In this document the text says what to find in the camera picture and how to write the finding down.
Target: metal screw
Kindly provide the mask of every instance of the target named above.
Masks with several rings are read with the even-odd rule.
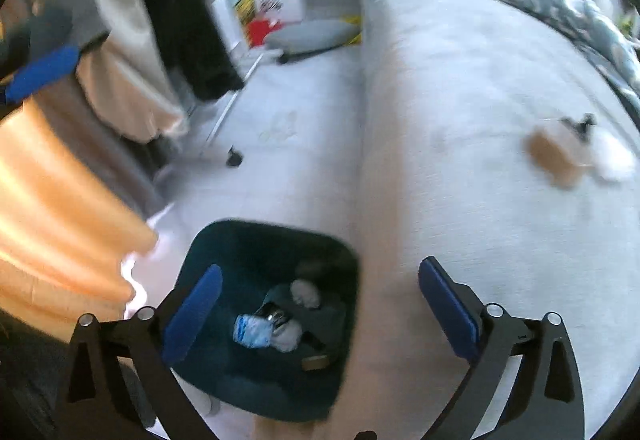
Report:
[[[493,303],[491,305],[486,306],[486,312],[491,317],[502,317],[504,314],[504,310],[502,309],[502,307],[500,305],[493,304]]]
[[[94,322],[94,316],[91,314],[82,314],[78,319],[78,324],[80,326],[88,326]]]
[[[549,320],[549,322],[555,326],[558,326],[561,322],[562,322],[562,318],[556,314],[555,312],[551,312],[549,314],[546,315],[546,318]]]
[[[149,321],[154,316],[154,309],[151,306],[142,307],[136,314],[141,321]]]

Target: teal fabric bin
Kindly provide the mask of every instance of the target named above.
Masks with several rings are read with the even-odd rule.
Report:
[[[344,337],[328,368],[305,372],[300,353],[251,350],[232,339],[239,314],[252,314],[267,292],[296,278],[301,261],[322,261],[314,280],[345,306]],[[222,270],[222,294],[186,358],[174,370],[223,402],[285,422],[325,418],[340,388],[349,353],[358,290],[358,261],[329,236],[242,220],[221,220],[201,230],[191,244],[176,288],[193,285],[206,269]]]

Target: white cloth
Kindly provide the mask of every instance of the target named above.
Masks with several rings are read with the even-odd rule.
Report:
[[[636,171],[636,157],[609,131],[591,128],[591,157],[596,174],[607,182],[624,182]]]
[[[297,305],[305,308],[320,307],[320,291],[310,281],[297,279],[291,283],[291,298]]]
[[[292,319],[273,331],[271,347],[283,354],[288,354],[298,347],[300,337],[302,337],[302,326],[298,321]]]
[[[186,113],[160,59],[143,0],[95,0],[110,34],[80,59],[76,74],[95,113],[146,143],[186,132]]]

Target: orange curtain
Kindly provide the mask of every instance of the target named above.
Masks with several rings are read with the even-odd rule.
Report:
[[[33,100],[0,122],[0,308],[62,340],[84,312],[119,319],[133,296],[120,264],[155,242]]]

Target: white bed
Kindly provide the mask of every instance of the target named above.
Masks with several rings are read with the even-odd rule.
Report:
[[[523,140],[541,118],[584,113],[634,150],[638,130],[569,40],[496,0],[370,0],[365,20],[362,286],[326,437],[421,438],[462,380],[466,364],[418,289],[418,265],[434,255],[484,302],[564,317],[590,438],[640,366],[640,336],[629,333],[640,310],[639,180],[587,176],[558,190]],[[478,433],[505,400],[502,390]]]

